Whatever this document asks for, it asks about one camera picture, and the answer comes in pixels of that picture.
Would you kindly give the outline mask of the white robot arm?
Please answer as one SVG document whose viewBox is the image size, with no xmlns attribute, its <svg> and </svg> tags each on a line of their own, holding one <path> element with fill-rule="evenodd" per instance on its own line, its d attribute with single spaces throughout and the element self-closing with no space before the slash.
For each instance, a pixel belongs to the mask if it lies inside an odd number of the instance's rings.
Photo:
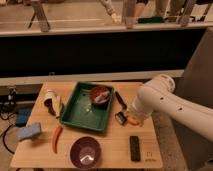
<svg viewBox="0 0 213 171">
<path fill-rule="evenodd" d="M 128 111 L 143 122 L 154 111 L 168 114 L 174 120 L 213 142 L 213 109 L 190 102 L 173 94 L 175 82 L 160 74 L 143 83 L 128 107 Z"/>
</svg>

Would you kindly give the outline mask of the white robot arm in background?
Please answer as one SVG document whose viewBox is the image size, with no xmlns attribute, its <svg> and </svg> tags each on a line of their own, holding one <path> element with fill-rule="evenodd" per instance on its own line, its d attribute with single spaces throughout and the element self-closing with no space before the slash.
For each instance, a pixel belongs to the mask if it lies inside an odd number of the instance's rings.
<svg viewBox="0 0 213 171">
<path fill-rule="evenodd" d="M 116 14 L 115 8 L 113 6 L 112 0 L 99 0 L 102 6 L 105 8 L 107 14 L 111 17 L 114 23 L 119 23 L 120 19 Z"/>
</svg>

